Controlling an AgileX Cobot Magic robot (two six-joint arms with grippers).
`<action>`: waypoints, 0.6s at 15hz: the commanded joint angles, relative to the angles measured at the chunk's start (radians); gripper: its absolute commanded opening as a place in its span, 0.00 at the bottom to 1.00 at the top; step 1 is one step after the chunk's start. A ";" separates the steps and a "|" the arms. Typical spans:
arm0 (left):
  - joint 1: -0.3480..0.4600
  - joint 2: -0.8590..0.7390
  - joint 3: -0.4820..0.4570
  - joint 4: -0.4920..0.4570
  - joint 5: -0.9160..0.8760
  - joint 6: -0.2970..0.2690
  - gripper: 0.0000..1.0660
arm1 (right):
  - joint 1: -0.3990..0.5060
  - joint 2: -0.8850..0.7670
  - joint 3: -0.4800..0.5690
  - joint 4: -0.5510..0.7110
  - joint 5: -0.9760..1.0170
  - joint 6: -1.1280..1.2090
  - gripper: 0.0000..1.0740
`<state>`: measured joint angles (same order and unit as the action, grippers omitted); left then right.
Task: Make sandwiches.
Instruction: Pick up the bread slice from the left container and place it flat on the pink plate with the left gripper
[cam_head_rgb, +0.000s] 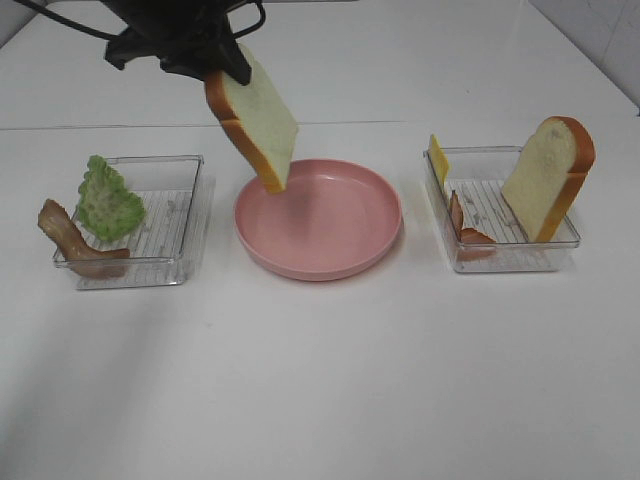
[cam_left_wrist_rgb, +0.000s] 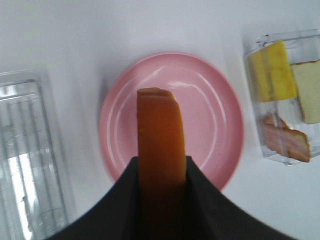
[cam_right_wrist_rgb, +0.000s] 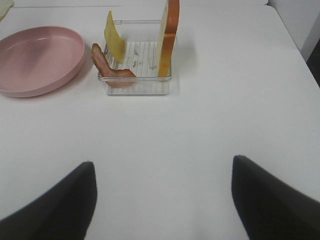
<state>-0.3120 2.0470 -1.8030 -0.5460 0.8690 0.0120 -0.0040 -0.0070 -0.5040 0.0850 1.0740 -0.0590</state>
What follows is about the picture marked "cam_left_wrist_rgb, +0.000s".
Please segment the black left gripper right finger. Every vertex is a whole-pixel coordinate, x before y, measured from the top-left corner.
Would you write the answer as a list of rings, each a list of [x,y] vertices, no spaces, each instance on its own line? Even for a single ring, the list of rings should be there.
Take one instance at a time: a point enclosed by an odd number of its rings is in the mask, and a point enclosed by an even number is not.
[[[220,192],[187,158],[186,240],[317,240],[320,166],[243,164]]]

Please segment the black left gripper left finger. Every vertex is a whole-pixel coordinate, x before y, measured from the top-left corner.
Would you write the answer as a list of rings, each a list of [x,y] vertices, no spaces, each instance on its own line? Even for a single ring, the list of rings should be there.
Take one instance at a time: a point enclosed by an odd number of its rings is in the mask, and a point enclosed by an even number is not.
[[[137,240],[140,223],[138,158],[88,212],[49,240]]]

